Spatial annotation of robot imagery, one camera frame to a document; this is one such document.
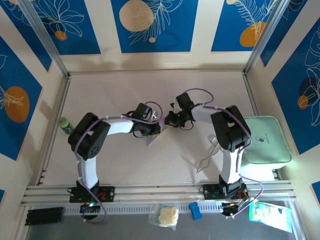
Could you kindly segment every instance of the teal package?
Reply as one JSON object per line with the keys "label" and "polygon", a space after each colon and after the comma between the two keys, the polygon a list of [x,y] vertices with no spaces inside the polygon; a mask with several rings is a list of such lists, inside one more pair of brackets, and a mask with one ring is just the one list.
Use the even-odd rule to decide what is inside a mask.
{"label": "teal package", "polygon": [[292,233],[291,210],[285,206],[277,206],[256,200],[250,204],[249,220]]}

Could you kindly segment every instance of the light green container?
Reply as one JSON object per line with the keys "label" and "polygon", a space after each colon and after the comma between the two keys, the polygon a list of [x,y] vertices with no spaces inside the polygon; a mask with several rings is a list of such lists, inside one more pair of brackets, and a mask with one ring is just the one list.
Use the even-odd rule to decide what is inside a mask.
{"label": "light green container", "polygon": [[291,161],[291,152],[275,117],[253,116],[245,117],[244,120],[252,136],[252,145],[243,152],[244,165],[263,164],[271,169],[279,169]]}

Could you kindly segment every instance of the white floor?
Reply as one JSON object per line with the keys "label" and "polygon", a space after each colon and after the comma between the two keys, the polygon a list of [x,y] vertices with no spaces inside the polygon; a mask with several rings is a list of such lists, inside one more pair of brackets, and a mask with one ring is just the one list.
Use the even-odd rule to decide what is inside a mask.
{"label": "white floor", "polygon": [[[165,117],[171,110],[170,103],[189,88],[213,93],[213,106],[236,105],[243,116],[254,115],[240,72],[171,70],[72,75],[62,116],[76,126],[88,112],[99,117],[119,116],[139,103],[155,101],[162,106]],[[204,92],[192,91],[189,95],[194,103],[210,99]],[[97,157],[98,178],[101,184],[112,185],[216,182],[222,168],[221,153],[196,174],[200,160],[210,152],[208,138],[213,135],[212,124],[195,122],[190,131],[168,128],[150,147],[145,139],[132,134],[108,136]],[[259,180],[272,178],[270,170],[259,175],[266,176]],[[74,185],[77,177],[68,135],[58,129],[43,184]]]}

